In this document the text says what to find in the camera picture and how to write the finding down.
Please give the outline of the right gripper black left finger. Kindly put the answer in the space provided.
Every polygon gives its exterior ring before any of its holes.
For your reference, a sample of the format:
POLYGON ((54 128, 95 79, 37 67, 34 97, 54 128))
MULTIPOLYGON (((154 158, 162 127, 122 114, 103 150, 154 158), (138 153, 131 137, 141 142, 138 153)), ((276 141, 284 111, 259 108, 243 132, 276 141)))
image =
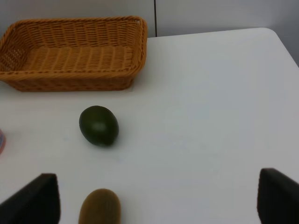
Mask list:
POLYGON ((60 194, 56 174, 41 174, 0 204, 2 224, 58 224, 60 194))

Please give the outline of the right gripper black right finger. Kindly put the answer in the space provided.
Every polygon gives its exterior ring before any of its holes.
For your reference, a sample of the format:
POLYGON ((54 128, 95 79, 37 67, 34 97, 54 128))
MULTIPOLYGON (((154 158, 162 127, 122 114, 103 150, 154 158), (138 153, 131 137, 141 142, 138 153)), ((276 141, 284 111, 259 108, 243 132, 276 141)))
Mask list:
POLYGON ((257 212, 263 224, 297 224, 299 184, 274 168, 261 169, 257 212))

